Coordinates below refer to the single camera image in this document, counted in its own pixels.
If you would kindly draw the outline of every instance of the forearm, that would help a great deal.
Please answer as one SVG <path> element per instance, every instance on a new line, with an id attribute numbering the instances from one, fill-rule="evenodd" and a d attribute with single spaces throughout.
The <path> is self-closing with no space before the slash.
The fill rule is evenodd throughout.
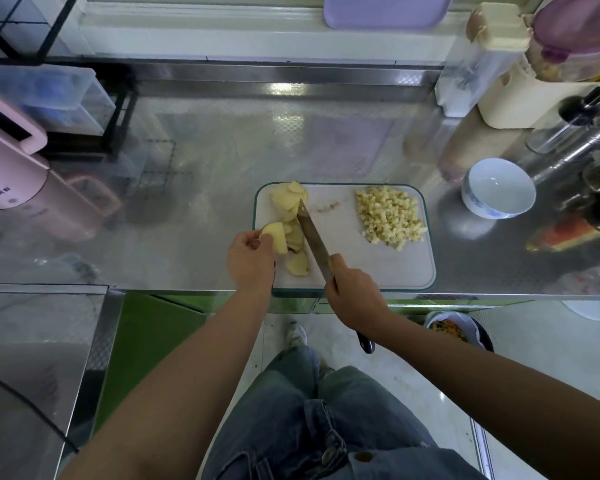
<path id="1" fill-rule="evenodd" d="M 235 392 L 269 300 L 268 289 L 237 291 L 129 394 L 65 469 L 62 480 L 93 478 L 94 468 L 103 480 L 121 478 L 112 465 L 121 458 L 144 478 L 195 476 Z"/>
<path id="2" fill-rule="evenodd" d="M 369 337 L 549 478 L 600 478 L 600 401 L 387 311 Z"/>

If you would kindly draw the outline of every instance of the kitchen knife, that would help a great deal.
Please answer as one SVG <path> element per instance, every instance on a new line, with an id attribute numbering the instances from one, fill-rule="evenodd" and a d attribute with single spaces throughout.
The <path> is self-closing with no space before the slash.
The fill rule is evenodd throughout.
<path id="1" fill-rule="evenodd" d="M 300 200 L 300 204 L 298 206 L 297 218 L 298 222 L 300 222 L 300 227 L 302 227 L 304 238 L 309 243 L 313 257 L 318 263 L 318 267 L 320 268 L 320 272 L 322 273 L 324 280 L 328 283 L 332 278 L 334 278 L 333 282 L 337 288 L 338 284 L 335 282 L 335 277 L 331 268 L 329 267 L 329 253 L 327 252 L 327 248 L 324 247 L 324 243 L 322 242 L 322 238 L 318 233 L 318 229 L 316 229 L 315 225 L 313 225 L 311 216 L 309 215 L 309 212 L 304 205 L 304 201 L 302 200 Z M 360 332 L 357 332 L 357 334 L 362 350 L 368 354 L 373 354 L 374 350 L 376 350 L 376 344 L 366 338 Z"/>

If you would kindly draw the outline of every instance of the hand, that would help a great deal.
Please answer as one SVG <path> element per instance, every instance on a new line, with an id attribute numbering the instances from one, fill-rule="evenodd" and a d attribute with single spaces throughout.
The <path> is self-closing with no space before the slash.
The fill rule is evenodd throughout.
<path id="1" fill-rule="evenodd" d="M 259 230 L 241 232 L 229 246 L 226 266 L 238 290 L 270 292 L 275 272 L 273 238 L 269 234 L 260 235 Z"/>
<path id="2" fill-rule="evenodd" d="M 389 311 L 380 288 L 364 271 L 349 268 L 340 254 L 331 256 L 331 266 L 335 278 L 324 290 L 333 311 L 344 325 L 373 339 L 374 329 Z"/>

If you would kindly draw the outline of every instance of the knife handle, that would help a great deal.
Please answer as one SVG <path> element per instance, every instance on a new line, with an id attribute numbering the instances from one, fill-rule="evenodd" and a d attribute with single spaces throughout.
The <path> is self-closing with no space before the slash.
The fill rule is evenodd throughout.
<path id="1" fill-rule="evenodd" d="M 333 285 L 338 289 L 338 283 L 336 282 L 336 277 L 333 277 Z M 368 354 L 373 354 L 376 350 L 376 343 L 373 340 L 369 340 L 364 335 L 362 335 L 359 331 L 356 332 L 358 334 L 358 341 L 360 342 L 360 347 Z"/>

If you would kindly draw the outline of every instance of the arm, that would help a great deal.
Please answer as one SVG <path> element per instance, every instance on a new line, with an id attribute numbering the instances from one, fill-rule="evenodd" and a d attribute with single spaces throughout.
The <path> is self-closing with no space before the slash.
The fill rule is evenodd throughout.
<path id="1" fill-rule="evenodd" d="M 332 263 L 327 297 L 345 325 L 405 359 L 542 475 L 600 479 L 600 401 L 392 313 L 368 274 L 340 255 Z"/>
<path id="2" fill-rule="evenodd" d="M 269 307 L 271 236 L 238 234 L 227 257 L 236 293 L 127 396 L 61 480 L 194 478 Z"/>

